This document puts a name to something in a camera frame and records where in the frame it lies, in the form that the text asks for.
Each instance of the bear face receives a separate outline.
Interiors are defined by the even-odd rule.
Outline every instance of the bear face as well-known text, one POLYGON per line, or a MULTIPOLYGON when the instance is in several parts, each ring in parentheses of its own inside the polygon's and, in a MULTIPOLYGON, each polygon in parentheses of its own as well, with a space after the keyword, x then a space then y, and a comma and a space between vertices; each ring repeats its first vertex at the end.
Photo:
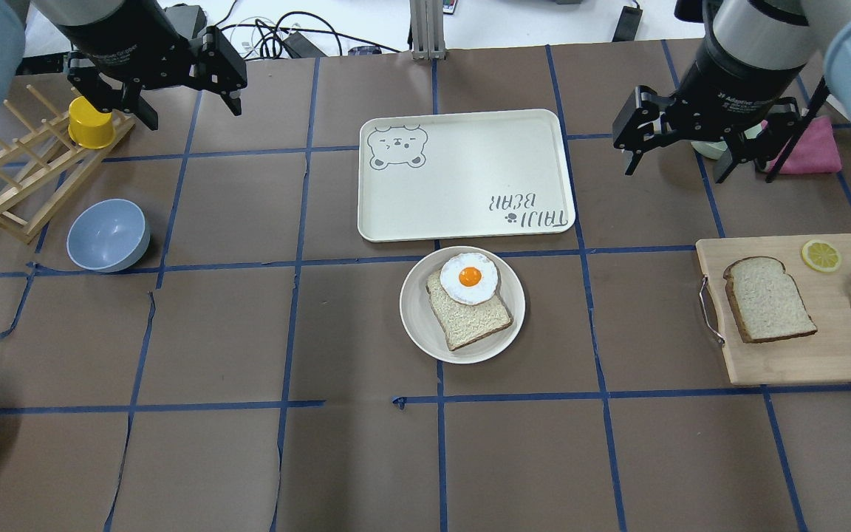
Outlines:
POLYGON ((419 126, 376 128, 369 134, 367 144, 372 149, 369 166, 381 171, 388 165, 409 165, 412 168, 426 164, 423 154, 428 134, 419 126))

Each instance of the slice of bread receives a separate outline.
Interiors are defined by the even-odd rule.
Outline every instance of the slice of bread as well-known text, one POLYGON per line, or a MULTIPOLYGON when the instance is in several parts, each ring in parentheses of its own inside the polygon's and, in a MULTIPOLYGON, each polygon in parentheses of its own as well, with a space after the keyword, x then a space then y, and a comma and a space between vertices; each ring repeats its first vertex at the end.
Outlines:
POLYGON ((771 256, 749 256, 724 270, 740 338, 747 344, 816 333, 793 277, 771 256))
POLYGON ((505 330, 513 323, 510 311, 501 301, 499 294, 477 305, 462 305, 452 299, 443 289, 439 280, 441 270, 432 273, 425 281, 428 302, 432 313, 439 319, 445 331, 445 343, 449 350, 465 347, 474 341, 482 340, 497 331, 505 330))

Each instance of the round plate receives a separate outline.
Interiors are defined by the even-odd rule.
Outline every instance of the round plate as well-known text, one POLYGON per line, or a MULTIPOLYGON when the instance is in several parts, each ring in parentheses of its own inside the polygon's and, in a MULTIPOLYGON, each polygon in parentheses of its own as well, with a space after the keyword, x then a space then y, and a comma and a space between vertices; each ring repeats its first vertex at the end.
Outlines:
POLYGON ((510 346, 511 341, 514 341, 524 323, 524 288, 514 270, 511 270, 510 266, 507 266, 507 263, 494 253, 470 246, 443 248, 430 253, 409 271, 406 281, 403 282, 403 289, 399 292, 399 316, 403 320, 403 327, 406 328, 409 338, 433 358, 453 364, 475 364, 499 354, 505 347, 510 346), (501 280, 497 293, 514 321, 507 329, 497 331, 487 338, 460 347, 453 352, 448 349, 442 326, 428 303, 425 280, 435 270, 442 268, 442 264, 445 264, 447 260, 459 253, 482 253, 497 266, 501 280))

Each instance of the rectangular tray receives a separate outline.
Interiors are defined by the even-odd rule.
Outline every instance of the rectangular tray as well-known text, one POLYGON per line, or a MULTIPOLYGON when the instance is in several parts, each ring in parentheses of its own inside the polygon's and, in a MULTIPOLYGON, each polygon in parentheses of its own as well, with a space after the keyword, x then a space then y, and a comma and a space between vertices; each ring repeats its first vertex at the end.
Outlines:
POLYGON ((851 233, 844 235, 752 236, 702 239, 695 245, 702 274, 718 314, 728 377, 735 384, 843 383, 851 381, 851 233), (807 240, 836 246, 842 266, 834 273, 811 270, 800 257, 807 240), (724 270, 748 256, 784 263, 800 289, 816 334, 765 344, 744 344, 724 290, 724 270))
POLYGON ((560 233, 574 221, 553 112, 375 118, 360 129, 357 229, 364 239, 560 233))

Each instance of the metal handle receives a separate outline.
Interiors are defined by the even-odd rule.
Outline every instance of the metal handle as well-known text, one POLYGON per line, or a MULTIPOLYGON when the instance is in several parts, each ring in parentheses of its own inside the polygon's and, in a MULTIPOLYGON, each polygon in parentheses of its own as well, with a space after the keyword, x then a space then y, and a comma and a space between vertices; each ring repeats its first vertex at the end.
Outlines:
POLYGON ((698 290, 698 302, 700 306, 702 306, 702 316, 705 316, 705 325, 708 327, 716 337, 718 337, 718 343, 723 346, 724 337, 722 333, 718 332, 715 327, 711 326, 711 322, 708 320, 708 307, 705 306, 705 289, 708 287, 708 276, 702 277, 702 289, 698 290))

